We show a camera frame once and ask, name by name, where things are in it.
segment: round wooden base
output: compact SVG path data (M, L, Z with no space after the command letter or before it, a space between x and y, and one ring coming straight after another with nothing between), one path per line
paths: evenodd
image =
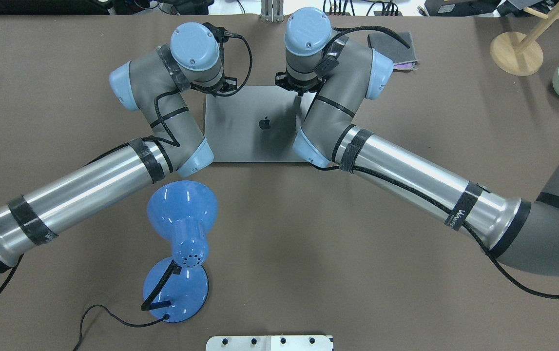
M498 67L516 76L530 76L540 69L544 53L535 40L522 53L515 53L515 47L525 37L523 33L506 32L491 41L489 53Z

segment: metal bracket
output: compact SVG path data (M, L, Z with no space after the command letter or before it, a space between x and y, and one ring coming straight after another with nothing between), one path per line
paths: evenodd
M283 22L284 21L284 0L262 0L262 22Z
M206 351L333 351L333 337L326 335L266 335L211 337Z
M324 83L324 80L318 77L303 82L292 78L286 72L275 73L275 86L282 87L287 91L296 91L299 96L303 96L304 93L316 93Z

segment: wooden stand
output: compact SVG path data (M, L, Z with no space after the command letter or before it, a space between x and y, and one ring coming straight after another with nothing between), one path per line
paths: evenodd
M529 76L537 72L544 61L544 53L535 41L546 29L559 19L559 2L548 13L524 8L524 11L542 18L530 34L506 32L495 37L489 46L494 62L507 73L516 76Z

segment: apple logo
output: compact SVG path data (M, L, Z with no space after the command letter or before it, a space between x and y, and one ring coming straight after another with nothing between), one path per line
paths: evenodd
M261 119L258 123L258 126L260 126L260 129L262 129L262 131L266 131L268 129L270 129L270 120L269 120L269 116L266 116L264 119Z

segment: lamp base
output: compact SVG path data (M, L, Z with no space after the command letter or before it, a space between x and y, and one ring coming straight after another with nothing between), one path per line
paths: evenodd
M156 287L171 260L171 257L167 257L150 270L143 284L143 300ZM197 314L206 302L206 297L208 297L208 275L203 266L182 268L180 274L172 274L169 277L163 289L152 301L152 303L170 301L171 305L151 310L150 313L157 319L168 314L169 319L164 322L182 322Z
M489 53L503 71L516 76L530 76L540 69L544 52L535 40L522 53L515 53L515 47L525 37L523 33L506 32L491 41Z

